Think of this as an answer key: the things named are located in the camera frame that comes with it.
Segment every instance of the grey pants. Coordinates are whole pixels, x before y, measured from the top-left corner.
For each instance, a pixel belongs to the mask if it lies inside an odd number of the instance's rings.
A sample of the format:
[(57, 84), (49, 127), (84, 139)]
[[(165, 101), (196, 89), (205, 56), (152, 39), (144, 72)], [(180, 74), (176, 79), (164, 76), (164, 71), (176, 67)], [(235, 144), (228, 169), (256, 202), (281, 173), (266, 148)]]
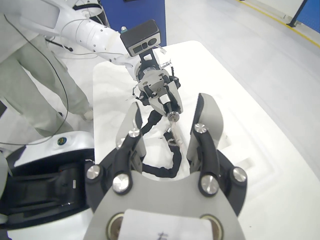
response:
[[(76, 85), (66, 67), (48, 50), (45, 39), (37, 36), (31, 41), (51, 62), (67, 93), (69, 112), (83, 115), (89, 109), (89, 102), (83, 91)], [(29, 43), (18, 49), (5, 61), (0, 63), (0, 98), (9, 104), (44, 137), (53, 135), (63, 118), (46, 101), (23, 67), (31, 75), (56, 93), (67, 107), (66, 95), (54, 69), (47, 59)], [(58, 133), (73, 131), (64, 122)]]

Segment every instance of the label sticker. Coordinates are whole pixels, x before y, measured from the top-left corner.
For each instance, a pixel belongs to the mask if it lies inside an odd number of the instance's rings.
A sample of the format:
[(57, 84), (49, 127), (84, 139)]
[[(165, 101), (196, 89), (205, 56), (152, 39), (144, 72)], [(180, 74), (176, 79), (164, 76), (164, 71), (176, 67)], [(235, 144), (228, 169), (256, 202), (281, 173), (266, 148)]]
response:
[(212, 240), (211, 223), (205, 219), (128, 209), (118, 240)]

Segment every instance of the robotic arm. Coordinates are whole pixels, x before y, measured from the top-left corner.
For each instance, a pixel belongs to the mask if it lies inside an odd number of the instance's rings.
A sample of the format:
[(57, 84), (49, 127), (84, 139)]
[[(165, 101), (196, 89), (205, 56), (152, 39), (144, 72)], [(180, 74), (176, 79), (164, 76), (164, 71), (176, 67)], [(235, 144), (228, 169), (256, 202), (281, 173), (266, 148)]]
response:
[[(153, 54), (152, 48), (160, 43), (160, 31), (153, 20), (120, 35), (85, 18), (64, 0), (0, 1), (0, 13), (18, 20), (27, 29), (67, 38), (115, 65), (124, 65), (133, 80), (138, 81), (141, 91), (138, 99), (143, 105), (150, 104), (163, 116), (183, 111), (178, 78), (169, 76)], [(163, 95), (169, 97), (169, 102), (161, 101)]]

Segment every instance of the screw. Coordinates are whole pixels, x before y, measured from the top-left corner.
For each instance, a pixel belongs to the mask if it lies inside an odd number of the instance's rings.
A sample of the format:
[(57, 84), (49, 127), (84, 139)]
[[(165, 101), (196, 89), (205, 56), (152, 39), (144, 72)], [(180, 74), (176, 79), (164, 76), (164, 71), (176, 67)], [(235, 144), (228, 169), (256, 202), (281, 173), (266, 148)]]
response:
[(134, 127), (132, 130), (129, 130), (128, 134), (130, 137), (135, 138), (140, 135), (140, 130)]
[(178, 112), (170, 112), (168, 113), (168, 120), (170, 122), (177, 122), (179, 121), (180, 115)]
[(90, 180), (94, 180), (100, 174), (100, 166), (93, 165), (87, 170), (87, 178)]
[(204, 134), (207, 132), (208, 128), (203, 123), (196, 123), (194, 125), (194, 130), (199, 134)]
[(129, 176), (127, 174), (121, 173), (117, 175), (112, 182), (112, 188), (114, 192), (121, 193), (128, 189), (129, 187)]
[(201, 178), (202, 189), (210, 195), (214, 195), (219, 190), (219, 183), (212, 175), (204, 175)]
[(247, 173), (242, 168), (235, 167), (232, 173), (234, 178), (240, 183), (243, 183), (247, 180)]

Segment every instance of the white table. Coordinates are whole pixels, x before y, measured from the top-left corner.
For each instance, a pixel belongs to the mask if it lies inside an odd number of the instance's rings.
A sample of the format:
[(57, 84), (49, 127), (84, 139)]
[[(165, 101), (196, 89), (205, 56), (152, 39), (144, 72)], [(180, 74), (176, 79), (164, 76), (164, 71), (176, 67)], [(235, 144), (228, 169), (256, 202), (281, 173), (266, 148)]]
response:
[[(246, 238), (319, 239), (320, 183), (287, 137), (201, 43), (188, 41), (166, 50), (181, 82), (184, 112), (178, 126), (185, 143), (190, 140), (199, 92), (212, 95), (222, 111), (225, 127), (218, 148), (248, 174), (246, 202), (239, 216)], [(122, 66), (103, 62), (94, 68), (97, 162), (115, 147), (119, 126), (134, 101), (128, 99), (133, 86), (135, 82)], [(139, 105), (146, 123), (151, 108)], [(165, 126), (162, 119), (145, 135), (144, 163), (170, 167), (172, 154), (159, 139)], [(185, 155), (181, 165), (177, 179), (188, 175)]]

